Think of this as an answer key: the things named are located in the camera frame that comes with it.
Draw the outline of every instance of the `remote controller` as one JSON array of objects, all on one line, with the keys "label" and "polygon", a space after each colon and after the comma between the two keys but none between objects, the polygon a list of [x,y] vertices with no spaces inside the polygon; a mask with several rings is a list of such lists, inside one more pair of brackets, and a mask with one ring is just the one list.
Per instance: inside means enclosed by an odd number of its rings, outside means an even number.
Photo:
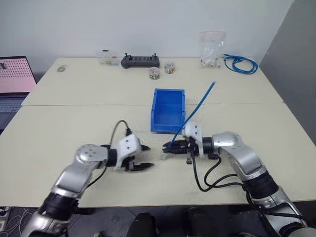
[{"label": "remote controller", "polygon": [[127,55],[120,62],[124,68],[130,67],[141,67],[141,68],[150,68],[150,67],[159,67],[159,58],[156,54],[151,57],[135,57]]}]

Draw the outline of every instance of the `blue cable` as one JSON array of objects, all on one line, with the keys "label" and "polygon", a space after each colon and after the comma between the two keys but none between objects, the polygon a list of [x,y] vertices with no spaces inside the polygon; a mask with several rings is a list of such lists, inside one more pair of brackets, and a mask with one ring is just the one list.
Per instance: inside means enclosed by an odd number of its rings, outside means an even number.
[{"label": "blue cable", "polygon": [[[232,68],[228,67],[226,64],[226,60],[231,60],[231,59],[233,59]],[[246,71],[246,70],[243,70],[243,69],[236,67],[236,64],[240,63],[242,61],[247,61],[247,62],[251,63],[252,69],[250,69],[249,71]],[[251,74],[254,74],[258,70],[258,64],[255,61],[248,59],[248,58],[245,58],[245,57],[241,57],[241,56],[224,54],[224,63],[229,70],[231,70],[233,72],[241,73],[241,74],[251,75]]]},{"label": "blue cable", "polygon": [[207,90],[207,92],[205,93],[205,95],[203,96],[203,98],[201,99],[201,101],[199,102],[199,104],[196,106],[196,108],[193,110],[193,112],[189,115],[189,117],[184,121],[184,123],[181,125],[181,127],[179,128],[179,130],[176,132],[176,134],[174,135],[174,137],[172,138],[172,141],[169,143],[168,146],[171,146],[172,143],[174,142],[174,140],[176,139],[176,137],[178,136],[178,134],[181,132],[182,128],[184,127],[184,125],[186,125],[186,123],[190,120],[190,118],[192,118],[192,116],[196,113],[196,111],[198,111],[198,109],[200,108],[200,106],[202,105],[202,103],[204,102],[204,100],[207,98],[208,94],[210,93],[211,89],[214,87],[215,82],[213,81],[211,86],[209,87],[209,89]]}]

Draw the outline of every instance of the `floor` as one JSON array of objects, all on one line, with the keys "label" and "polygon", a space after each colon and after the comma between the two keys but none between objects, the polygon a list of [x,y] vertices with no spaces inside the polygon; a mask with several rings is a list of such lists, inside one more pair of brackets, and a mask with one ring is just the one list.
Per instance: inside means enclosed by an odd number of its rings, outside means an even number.
[{"label": "floor", "polygon": [[[316,224],[316,201],[298,202],[296,206],[304,216]],[[90,216],[73,215],[69,225],[70,237],[93,237],[94,233],[102,232],[105,237],[125,237],[131,222],[135,216],[141,212],[149,212],[156,217],[158,230],[165,233],[164,237],[183,236],[182,216],[188,206],[157,206],[157,207],[111,207],[97,208]],[[257,237],[268,237],[260,220],[258,213],[249,210],[247,205],[210,205],[199,206],[205,210],[211,219],[218,226],[221,237],[228,237],[230,234],[248,232]],[[29,212],[34,212],[35,208],[29,208]],[[17,215],[25,212],[23,207],[15,207],[10,213],[9,220],[12,220],[7,229],[10,229],[19,222]],[[27,224],[31,214],[26,214],[21,222],[23,229]],[[10,234],[9,237],[18,237],[19,228]]]}]

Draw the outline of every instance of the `white table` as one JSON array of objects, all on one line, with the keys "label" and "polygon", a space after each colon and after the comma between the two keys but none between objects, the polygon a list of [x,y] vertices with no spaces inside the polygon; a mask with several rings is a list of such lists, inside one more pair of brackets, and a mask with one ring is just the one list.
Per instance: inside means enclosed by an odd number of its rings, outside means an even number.
[{"label": "white table", "polygon": [[[187,105],[187,113],[194,107]],[[152,148],[137,161],[155,166],[139,173],[108,169],[86,191],[80,206],[246,203],[240,187],[201,192],[186,156],[160,160],[161,146],[172,135],[150,132],[150,111],[150,105],[23,107],[0,136],[0,204],[41,205],[60,172],[73,161],[76,149],[85,143],[108,143],[119,119],[127,120],[142,143]],[[227,130],[239,133],[293,201],[316,199],[316,148],[285,104],[208,104],[193,120],[202,125],[204,136]],[[123,126],[116,141],[122,136]],[[200,179],[213,164],[198,160]],[[232,172],[224,160],[211,179]]]},{"label": "white table", "polygon": [[[174,74],[164,72],[165,61],[175,62]],[[66,70],[57,72],[62,65]],[[282,102],[260,69],[253,75],[226,67],[202,69],[197,58],[160,59],[160,65],[160,79],[150,80],[148,68],[99,65],[94,58],[59,58],[23,105],[151,105],[155,88],[185,89],[186,104],[197,104],[214,80],[217,89],[205,104]]]}]

